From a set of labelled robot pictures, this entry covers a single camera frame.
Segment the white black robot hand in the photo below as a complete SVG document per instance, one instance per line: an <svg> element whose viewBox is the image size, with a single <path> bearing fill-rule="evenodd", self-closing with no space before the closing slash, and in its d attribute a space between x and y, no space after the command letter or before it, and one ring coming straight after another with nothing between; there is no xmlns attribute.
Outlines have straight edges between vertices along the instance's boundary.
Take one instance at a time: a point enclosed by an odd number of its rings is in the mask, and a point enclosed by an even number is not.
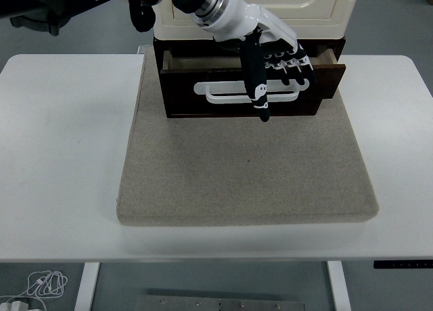
<svg viewBox="0 0 433 311"><path fill-rule="evenodd" d="M296 33L264 7L244 0L190 0L185 12L227 50L240 56L246 94L260 120L270 118L267 70L279 71L283 84L316 81L311 61Z"/></svg>

